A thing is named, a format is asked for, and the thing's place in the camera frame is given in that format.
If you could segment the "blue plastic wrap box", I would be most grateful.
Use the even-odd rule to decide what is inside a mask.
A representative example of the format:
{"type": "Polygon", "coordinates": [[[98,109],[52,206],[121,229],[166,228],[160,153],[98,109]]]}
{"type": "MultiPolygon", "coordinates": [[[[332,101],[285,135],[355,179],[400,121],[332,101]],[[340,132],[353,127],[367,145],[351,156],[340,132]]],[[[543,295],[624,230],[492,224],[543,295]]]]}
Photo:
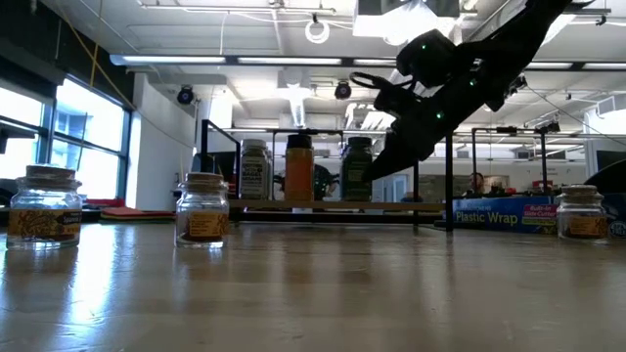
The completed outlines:
{"type": "MultiPolygon", "coordinates": [[[[525,234],[555,235],[558,231],[557,197],[463,198],[453,201],[456,227],[525,234]]],[[[626,194],[604,196],[608,234],[626,240],[626,194]]]]}

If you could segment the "white lid spice jar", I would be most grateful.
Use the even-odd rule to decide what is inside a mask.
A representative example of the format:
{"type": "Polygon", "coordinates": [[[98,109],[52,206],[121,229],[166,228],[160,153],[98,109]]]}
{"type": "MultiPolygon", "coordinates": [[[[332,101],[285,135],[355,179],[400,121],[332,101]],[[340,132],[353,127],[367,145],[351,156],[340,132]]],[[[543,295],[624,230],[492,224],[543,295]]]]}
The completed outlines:
{"type": "Polygon", "coordinates": [[[268,199],[270,160],[266,142],[244,139],[241,154],[240,198],[268,199]]]}

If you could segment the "green lid spice jar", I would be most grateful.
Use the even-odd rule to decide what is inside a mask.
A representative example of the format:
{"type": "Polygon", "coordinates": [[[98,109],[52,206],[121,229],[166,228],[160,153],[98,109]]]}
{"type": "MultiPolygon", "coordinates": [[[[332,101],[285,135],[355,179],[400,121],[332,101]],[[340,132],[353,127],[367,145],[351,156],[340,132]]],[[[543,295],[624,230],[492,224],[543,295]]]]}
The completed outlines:
{"type": "Polygon", "coordinates": [[[372,199],[372,183],[363,180],[363,174],[372,162],[372,139],[349,137],[341,155],[340,197],[343,201],[372,199]]]}

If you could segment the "small cork stopper glass jar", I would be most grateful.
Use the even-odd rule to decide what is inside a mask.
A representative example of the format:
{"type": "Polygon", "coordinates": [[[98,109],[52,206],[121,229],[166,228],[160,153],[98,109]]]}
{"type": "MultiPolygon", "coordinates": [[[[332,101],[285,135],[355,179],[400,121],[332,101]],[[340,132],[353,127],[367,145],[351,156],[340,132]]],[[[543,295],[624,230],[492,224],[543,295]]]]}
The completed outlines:
{"type": "Polygon", "coordinates": [[[570,240],[601,242],[607,239],[604,197],[596,186],[570,185],[558,196],[559,237],[570,240]]]}
{"type": "Polygon", "coordinates": [[[6,247],[40,250],[78,245],[82,197],[75,171],[32,164],[16,182],[17,192],[10,200],[6,247]]]}
{"type": "Polygon", "coordinates": [[[229,232],[228,185],[223,176],[190,172],[179,186],[176,202],[177,247],[221,248],[229,232]]]}

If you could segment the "window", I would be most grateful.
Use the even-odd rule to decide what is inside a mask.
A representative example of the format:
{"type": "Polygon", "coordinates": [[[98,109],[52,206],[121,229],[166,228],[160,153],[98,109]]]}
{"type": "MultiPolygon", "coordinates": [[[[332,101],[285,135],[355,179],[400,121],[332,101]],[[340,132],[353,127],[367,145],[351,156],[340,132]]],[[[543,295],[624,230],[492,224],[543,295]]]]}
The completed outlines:
{"type": "Polygon", "coordinates": [[[50,103],[0,84],[0,122],[34,133],[11,138],[0,153],[0,179],[16,179],[30,164],[76,172],[89,199],[122,198],[126,190],[130,114],[121,105],[72,79],[50,103]]]}

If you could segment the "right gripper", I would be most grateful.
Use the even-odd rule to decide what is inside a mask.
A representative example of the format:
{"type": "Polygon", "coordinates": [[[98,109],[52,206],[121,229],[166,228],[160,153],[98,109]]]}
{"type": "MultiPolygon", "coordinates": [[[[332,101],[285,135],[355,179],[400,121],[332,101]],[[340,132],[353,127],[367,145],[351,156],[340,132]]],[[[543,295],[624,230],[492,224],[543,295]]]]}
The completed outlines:
{"type": "Polygon", "coordinates": [[[375,109],[394,117],[387,128],[382,152],[364,171],[375,181],[415,165],[417,156],[430,156],[434,146],[470,116],[470,105],[437,97],[421,97],[404,88],[381,90],[375,109]]]}

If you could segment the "wooden shelf black metal frame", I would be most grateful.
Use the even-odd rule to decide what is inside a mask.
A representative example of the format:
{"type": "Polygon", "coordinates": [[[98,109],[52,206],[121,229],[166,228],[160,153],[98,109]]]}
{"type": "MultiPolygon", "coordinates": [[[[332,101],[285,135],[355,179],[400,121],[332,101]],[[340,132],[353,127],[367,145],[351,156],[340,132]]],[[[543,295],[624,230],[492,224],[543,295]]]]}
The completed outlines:
{"type": "Polygon", "coordinates": [[[261,200],[230,199],[230,212],[289,212],[289,213],[367,213],[367,214],[420,214],[449,215],[452,212],[452,199],[444,203],[418,202],[371,202],[371,201],[303,201],[303,200],[261,200]]]}

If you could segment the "black background rig frame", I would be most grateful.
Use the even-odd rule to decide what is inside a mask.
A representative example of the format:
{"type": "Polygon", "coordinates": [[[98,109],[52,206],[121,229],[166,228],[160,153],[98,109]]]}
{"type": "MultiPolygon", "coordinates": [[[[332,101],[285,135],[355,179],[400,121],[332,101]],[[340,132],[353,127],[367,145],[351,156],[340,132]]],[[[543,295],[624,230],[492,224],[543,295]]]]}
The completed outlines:
{"type": "Polygon", "coordinates": [[[499,126],[499,127],[474,127],[470,130],[471,137],[471,161],[472,172],[477,172],[477,157],[476,157],[476,134],[478,131],[484,132],[496,132],[497,134],[504,134],[505,136],[515,137],[521,132],[529,132],[530,134],[538,134],[540,139],[541,148],[541,166],[542,166],[542,181],[541,190],[544,196],[548,196],[551,191],[548,190],[548,172],[547,172],[547,150],[546,150],[546,136],[548,134],[547,129],[529,129],[529,128],[517,128],[515,126],[499,126]]]}

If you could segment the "ceiling light bar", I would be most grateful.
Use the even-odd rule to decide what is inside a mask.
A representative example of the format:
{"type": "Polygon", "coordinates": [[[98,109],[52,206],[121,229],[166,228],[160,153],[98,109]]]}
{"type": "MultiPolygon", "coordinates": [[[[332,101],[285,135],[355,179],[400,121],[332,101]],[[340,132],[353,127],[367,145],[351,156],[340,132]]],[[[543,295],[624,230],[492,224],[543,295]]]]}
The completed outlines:
{"type": "Polygon", "coordinates": [[[341,58],[110,55],[116,66],[341,66],[341,58]]]}

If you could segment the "person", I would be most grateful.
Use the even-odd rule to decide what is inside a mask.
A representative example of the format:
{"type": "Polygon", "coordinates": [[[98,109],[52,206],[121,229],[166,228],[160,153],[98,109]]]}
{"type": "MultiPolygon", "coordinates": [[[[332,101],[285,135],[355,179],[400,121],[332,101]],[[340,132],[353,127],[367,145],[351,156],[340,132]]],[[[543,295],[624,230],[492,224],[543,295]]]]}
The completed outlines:
{"type": "Polygon", "coordinates": [[[328,168],[315,164],[314,165],[314,199],[323,200],[329,198],[339,186],[339,174],[333,174],[328,168]]]}
{"type": "Polygon", "coordinates": [[[469,176],[470,187],[466,191],[466,196],[477,196],[485,193],[485,179],[482,173],[472,172],[469,176]]]}

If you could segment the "orange spice black lid jar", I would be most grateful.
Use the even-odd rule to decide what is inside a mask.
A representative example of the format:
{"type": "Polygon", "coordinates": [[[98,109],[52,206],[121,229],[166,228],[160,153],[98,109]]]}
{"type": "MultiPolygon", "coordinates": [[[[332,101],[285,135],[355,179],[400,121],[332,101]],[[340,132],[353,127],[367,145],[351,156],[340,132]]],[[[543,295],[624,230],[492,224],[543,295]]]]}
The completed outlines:
{"type": "Polygon", "coordinates": [[[286,147],[285,199],[311,201],[314,198],[314,155],[311,137],[288,135],[286,147]]]}

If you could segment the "red paper pad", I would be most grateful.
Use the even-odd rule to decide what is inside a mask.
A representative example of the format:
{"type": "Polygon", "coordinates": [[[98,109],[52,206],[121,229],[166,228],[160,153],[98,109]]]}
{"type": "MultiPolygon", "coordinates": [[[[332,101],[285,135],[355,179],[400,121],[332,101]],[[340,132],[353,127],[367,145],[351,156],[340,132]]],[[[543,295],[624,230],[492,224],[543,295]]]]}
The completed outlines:
{"type": "Polygon", "coordinates": [[[103,220],[139,221],[139,220],[173,220],[172,211],[138,210],[130,207],[109,207],[101,211],[103,220]]]}

